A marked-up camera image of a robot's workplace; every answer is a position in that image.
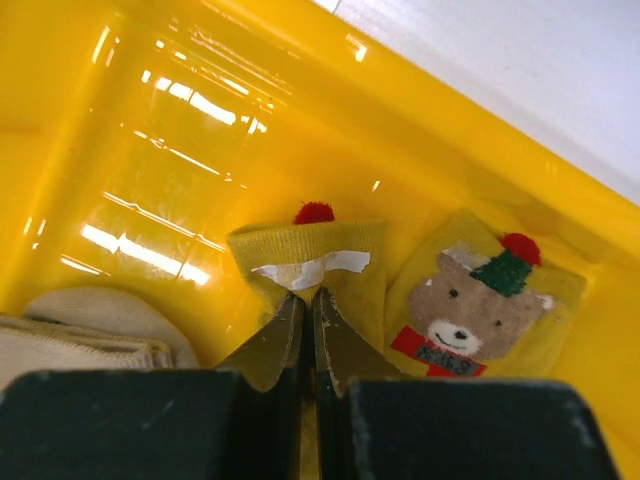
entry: green hat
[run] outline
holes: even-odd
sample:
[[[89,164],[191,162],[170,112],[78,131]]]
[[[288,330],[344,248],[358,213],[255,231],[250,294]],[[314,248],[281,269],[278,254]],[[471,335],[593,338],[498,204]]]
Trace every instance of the green hat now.
[[[505,297],[520,293],[533,265],[540,265],[540,249],[521,233],[509,233],[500,241],[505,250],[469,275]]]

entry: sock label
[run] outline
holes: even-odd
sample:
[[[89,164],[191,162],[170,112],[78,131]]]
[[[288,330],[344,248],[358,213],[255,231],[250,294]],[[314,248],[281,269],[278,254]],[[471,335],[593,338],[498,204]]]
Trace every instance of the sock label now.
[[[303,263],[263,265],[251,269],[251,272],[267,277],[287,290],[295,292],[320,285],[325,272],[331,270],[362,273],[370,261],[369,252],[340,250]]]

